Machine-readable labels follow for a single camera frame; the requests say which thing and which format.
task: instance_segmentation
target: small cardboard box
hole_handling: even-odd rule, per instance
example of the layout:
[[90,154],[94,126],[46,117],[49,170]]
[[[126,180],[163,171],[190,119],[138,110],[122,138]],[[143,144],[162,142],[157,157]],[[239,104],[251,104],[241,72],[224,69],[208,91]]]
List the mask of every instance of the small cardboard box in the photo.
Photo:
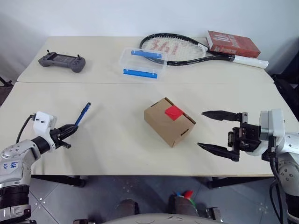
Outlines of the small cardboard box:
[[168,98],[163,98],[146,109],[144,119],[170,147],[184,139],[196,124]]

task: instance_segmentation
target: book cover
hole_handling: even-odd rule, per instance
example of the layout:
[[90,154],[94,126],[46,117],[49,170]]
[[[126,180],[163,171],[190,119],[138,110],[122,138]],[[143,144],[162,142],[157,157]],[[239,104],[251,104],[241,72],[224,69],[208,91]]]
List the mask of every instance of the book cover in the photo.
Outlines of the book cover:
[[248,37],[209,30],[206,39],[211,51],[254,58],[261,53]]

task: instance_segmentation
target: plastic container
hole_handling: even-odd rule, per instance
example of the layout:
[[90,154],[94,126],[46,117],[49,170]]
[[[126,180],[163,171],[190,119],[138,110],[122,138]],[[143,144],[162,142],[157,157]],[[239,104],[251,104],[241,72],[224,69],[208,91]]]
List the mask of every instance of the plastic container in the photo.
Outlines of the plastic container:
[[126,48],[119,64],[126,75],[157,79],[167,65],[167,56],[158,51]]

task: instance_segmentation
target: tabletop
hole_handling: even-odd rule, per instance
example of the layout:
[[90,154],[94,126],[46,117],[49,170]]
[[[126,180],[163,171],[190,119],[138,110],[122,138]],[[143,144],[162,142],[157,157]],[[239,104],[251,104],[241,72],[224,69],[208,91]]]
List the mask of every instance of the tabletop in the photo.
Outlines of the tabletop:
[[[171,148],[144,121],[144,110],[167,97],[197,124]],[[258,124],[260,111],[282,108],[285,127],[299,123],[274,84],[67,84],[16,83],[0,108],[0,147],[14,144],[25,119],[42,111],[57,125],[74,123],[87,102],[91,107],[77,132],[65,141],[71,148],[45,153],[32,167],[39,175],[208,175],[270,176],[269,163],[241,152],[240,162],[214,156],[197,142],[227,145],[238,122],[202,116],[208,110],[248,112]],[[34,138],[33,122],[21,140]]]
[[[31,64],[19,76],[18,82],[49,83],[155,83],[155,84],[256,84],[273,83],[261,68],[208,61],[185,66],[167,66],[160,79],[133,77],[123,74],[119,59],[125,48],[139,48],[143,37],[49,37]],[[195,38],[206,44],[205,38]],[[47,51],[70,56],[80,54],[86,65],[80,73],[71,69],[42,67],[38,59]]]

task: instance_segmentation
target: gray game controller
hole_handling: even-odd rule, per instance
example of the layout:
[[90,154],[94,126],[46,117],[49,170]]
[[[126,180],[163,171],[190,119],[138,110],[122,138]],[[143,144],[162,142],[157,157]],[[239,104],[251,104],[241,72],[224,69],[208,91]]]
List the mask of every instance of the gray game controller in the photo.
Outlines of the gray game controller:
[[85,59],[78,55],[77,57],[68,55],[59,55],[56,52],[49,52],[38,60],[39,64],[43,67],[56,65],[60,67],[70,68],[73,72],[80,72],[85,66]]

